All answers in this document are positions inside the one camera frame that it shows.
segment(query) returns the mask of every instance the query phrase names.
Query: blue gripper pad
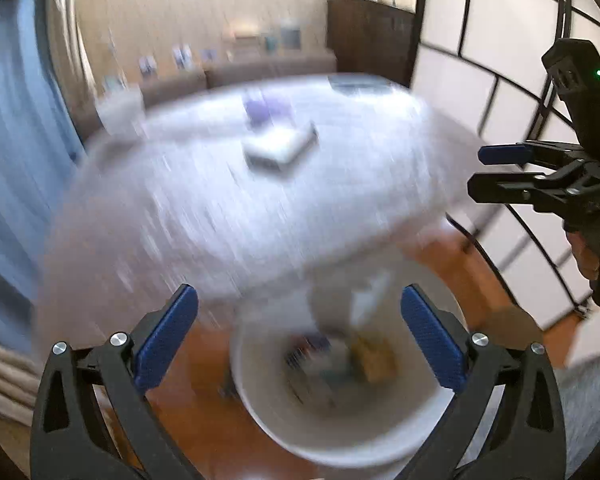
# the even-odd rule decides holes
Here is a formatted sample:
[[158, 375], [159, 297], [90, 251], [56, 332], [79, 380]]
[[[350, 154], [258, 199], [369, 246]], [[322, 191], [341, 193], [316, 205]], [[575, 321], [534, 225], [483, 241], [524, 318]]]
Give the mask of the blue gripper pad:
[[524, 144], [483, 146], [478, 150], [478, 160], [487, 166], [493, 164], [527, 164], [533, 158], [533, 150]]
[[184, 336], [198, 315], [196, 289], [183, 285], [178, 292], [136, 353], [134, 382], [136, 389], [143, 395], [147, 390], [160, 385]]
[[[406, 286], [402, 291], [400, 312], [440, 386], [456, 393], [462, 391], [466, 383], [466, 359], [460, 345], [466, 348], [466, 343], [461, 343], [459, 339], [462, 332], [468, 336], [464, 327], [453, 314], [436, 309], [417, 285]], [[456, 332], [455, 338], [443, 326], [440, 318], [449, 324], [458, 324], [449, 327]]]

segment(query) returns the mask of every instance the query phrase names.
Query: shoji screen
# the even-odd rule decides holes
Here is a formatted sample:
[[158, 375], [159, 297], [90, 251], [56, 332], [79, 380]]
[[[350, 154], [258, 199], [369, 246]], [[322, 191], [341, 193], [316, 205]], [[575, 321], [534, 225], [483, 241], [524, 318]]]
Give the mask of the shoji screen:
[[[490, 144], [577, 142], [541, 56], [557, 38], [591, 40], [600, 53], [593, 0], [424, 1], [415, 94]], [[502, 207], [477, 236], [542, 328], [590, 301], [559, 218], [530, 206]]]

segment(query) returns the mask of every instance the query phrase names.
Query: orange wood floor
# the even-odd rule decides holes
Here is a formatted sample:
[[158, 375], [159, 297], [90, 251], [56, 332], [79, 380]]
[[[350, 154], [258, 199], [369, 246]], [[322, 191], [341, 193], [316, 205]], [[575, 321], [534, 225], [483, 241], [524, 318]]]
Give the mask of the orange wood floor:
[[[552, 362], [560, 367], [578, 319], [568, 317], [543, 335], [529, 316], [510, 304], [477, 251], [462, 252], [464, 241], [456, 232], [442, 232], [425, 247], [401, 248], [445, 281], [471, 329], [521, 348], [544, 338]], [[221, 396], [228, 362], [229, 333], [195, 326], [162, 385], [148, 395], [158, 418], [185, 455], [207, 480], [316, 478], [315, 466], [275, 444], [239, 400]], [[128, 445], [122, 448], [129, 453]]]

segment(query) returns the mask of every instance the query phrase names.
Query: wooden cabinet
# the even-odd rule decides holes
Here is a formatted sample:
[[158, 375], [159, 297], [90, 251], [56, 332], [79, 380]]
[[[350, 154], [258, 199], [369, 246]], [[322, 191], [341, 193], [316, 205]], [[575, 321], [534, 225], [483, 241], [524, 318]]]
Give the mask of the wooden cabinet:
[[329, 0], [327, 46], [339, 72], [380, 75], [405, 84], [414, 14], [371, 0]]

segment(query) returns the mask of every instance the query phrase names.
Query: sofa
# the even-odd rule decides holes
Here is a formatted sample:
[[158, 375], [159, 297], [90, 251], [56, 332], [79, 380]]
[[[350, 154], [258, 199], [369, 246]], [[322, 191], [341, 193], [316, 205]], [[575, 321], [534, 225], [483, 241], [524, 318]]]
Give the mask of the sofa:
[[[289, 52], [233, 62], [217, 62], [181, 72], [169, 78], [154, 78], [140, 84], [145, 110], [207, 89], [261, 79], [336, 72], [336, 57], [330, 50]], [[102, 128], [94, 102], [72, 114], [80, 140]]]

